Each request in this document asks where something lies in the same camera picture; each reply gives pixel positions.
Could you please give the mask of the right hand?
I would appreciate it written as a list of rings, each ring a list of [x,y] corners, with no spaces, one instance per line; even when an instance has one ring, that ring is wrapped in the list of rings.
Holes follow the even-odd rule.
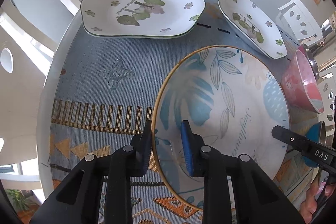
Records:
[[[313,214],[317,210],[317,201],[315,195],[319,191],[319,179],[316,177],[310,185],[310,188],[306,192],[305,201],[301,204],[299,212],[303,217],[305,223],[310,223]]]

